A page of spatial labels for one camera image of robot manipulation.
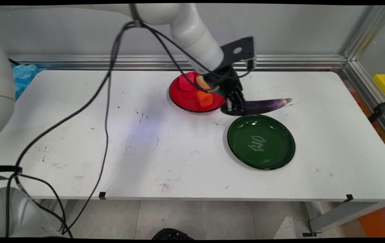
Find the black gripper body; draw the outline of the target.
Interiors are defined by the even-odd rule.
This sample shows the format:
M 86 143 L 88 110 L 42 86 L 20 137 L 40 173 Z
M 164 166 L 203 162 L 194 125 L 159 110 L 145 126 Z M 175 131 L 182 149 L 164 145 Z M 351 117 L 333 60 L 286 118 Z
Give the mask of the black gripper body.
M 242 85 L 239 75 L 232 65 L 219 68 L 211 73 L 203 75 L 205 82 L 211 90 L 225 100 L 244 100 Z

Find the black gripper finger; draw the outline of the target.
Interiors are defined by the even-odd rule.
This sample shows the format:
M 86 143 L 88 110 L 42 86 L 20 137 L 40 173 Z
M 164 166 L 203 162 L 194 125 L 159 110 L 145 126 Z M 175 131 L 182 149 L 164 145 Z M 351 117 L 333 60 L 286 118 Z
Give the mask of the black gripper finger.
M 245 109 L 245 98 L 242 90 L 234 91 L 234 111 L 237 115 L 245 115 L 247 110 Z
M 236 112 L 236 105 L 234 103 L 234 97 L 228 96 L 225 98 L 224 114 L 234 114 Z

